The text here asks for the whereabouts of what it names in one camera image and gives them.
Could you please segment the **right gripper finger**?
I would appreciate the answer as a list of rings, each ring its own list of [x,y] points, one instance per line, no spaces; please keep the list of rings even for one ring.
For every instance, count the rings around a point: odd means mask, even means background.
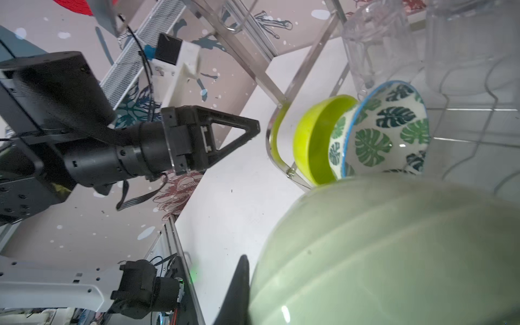
[[[250,268],[246,255],[242,255],[235,269],[225,299],[214,325],[246,325],[249,323]]]

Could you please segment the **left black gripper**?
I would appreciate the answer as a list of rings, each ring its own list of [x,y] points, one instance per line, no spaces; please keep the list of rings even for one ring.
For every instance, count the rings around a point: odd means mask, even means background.
[[[177,175],[206,171],[261,131],[257,120],[201,106],[162,108],[161,120]]]

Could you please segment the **lime green bowl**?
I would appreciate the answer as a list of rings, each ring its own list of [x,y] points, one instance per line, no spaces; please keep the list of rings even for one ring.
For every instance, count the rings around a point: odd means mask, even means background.
[[[329,139],[336,122],[357,102],[348,95],[330,97],[311,107],[297,124],[292,153],[297,168],[315,186],[335,180],[329,166]]]

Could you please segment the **pale green bowl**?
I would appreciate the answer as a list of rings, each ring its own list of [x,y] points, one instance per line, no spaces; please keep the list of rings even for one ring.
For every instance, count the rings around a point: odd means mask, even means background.
[[[301,196],[258,259],[251,324],[518,324],[519,207],[418,177]]]

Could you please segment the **leaf pattern bowl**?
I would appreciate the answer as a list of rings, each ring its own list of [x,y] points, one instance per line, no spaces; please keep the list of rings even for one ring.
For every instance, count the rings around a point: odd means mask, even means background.
[[[387,81],[345,112],[329,138],[328,160],[336,180],[372,173],[420,175],[431,140],[418,91]]]

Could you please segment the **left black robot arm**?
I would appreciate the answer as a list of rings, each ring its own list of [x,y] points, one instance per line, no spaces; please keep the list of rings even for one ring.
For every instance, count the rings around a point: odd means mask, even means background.
[[[162,108],[160,119],[111,128],[116,113],[78,51],[1,63],[1,224],[63,203],[75,186],[108,195],[114,184],[167,172],[206,171],[260,132],[258,121],[203,108]],[[184,280],[144,259],[67,274],[1,258],[1,307],[82,308],[142,319],[177,311]]]

